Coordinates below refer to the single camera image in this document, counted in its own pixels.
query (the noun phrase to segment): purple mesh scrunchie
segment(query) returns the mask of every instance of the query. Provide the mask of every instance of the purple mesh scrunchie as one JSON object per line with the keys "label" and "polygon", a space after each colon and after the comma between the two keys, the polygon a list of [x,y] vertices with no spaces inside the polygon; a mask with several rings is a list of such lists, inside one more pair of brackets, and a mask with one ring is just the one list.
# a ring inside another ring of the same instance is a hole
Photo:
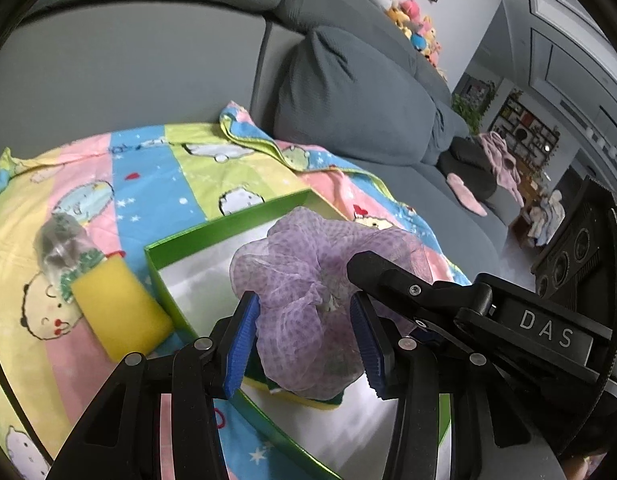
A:
{"label": "purple mesh scrunchie", "polygon": [[[254,290],[262,311],[257,351],[266,377],[303,397],[328,400],[364,372],[352,331],[346,264],[374,251],[426,282],[432,282],[424,248],[415,235],[393,227],[325,220],[304,207],[281,218],[263,240],[240,248],[230,266],[238,297]],[[403,334],[413,325],[375,302],[380,316]]]}

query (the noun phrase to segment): yellow sponge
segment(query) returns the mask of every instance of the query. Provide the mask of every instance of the yellow sponge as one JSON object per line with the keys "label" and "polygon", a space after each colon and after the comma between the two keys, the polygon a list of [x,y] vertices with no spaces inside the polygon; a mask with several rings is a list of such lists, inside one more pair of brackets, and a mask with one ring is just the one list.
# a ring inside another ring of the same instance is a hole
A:
{"label": "yellow sponge", "polygon": [[129,352],[148,354],[173,331],[171,318],[118,254],[77,278],[71,288],[114,362]]}

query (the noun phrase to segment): sofa backrest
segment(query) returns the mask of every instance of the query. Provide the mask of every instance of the sofa backrest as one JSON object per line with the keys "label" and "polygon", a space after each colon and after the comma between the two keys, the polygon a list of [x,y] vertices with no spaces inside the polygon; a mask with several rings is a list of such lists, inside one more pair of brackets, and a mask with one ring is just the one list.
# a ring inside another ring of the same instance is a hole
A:
{"label": "sofa backrest", "polygon": [[272,126],[284,64],[301,38],[206,4],[117,3],[45,16],[0,51],[0,153],[10,146],[28,158],[103,132],[216,122],[231,100],[252,104],[255,120]]}

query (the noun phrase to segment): blue gripper pad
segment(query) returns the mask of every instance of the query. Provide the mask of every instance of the blue gripper pad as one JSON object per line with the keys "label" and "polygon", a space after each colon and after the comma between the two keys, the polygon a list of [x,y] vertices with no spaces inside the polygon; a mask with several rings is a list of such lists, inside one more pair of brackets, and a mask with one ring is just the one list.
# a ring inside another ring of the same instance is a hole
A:
{"label": "blue gripper pad", "polygon": [[236,315],[240,312],[242,319],[226,355],[226,376],[223,383],[226,399],[233,396],[244,379],[248,357],[255,341],[255,321],[260,315],[260,297],[254,292],[245,292],[237,306]]}
{"label": "blue gripper pad", "polygon": [[368,384],[375,390],[377,396],[381,397],[386,390],[384,357],[375,336],[373,336],[373,331],[357,294],[351,299],[351,323],[355,339],[357,339],[359,354],[366,370]]}

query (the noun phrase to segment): white star print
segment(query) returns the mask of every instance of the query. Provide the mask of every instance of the white star print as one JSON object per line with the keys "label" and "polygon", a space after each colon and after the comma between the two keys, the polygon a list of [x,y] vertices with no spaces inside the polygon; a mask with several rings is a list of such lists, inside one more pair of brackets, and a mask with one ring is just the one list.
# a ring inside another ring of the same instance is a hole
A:
{"label": "white star print", "polygon": [[266,453],[266,448],[260,449],[259,447],[255,450],[254,453],[249,453],[249,455],[251,456],[251,462],[255,462],[255,465],[259,465],[260,460],[266,460],[264,453]]}

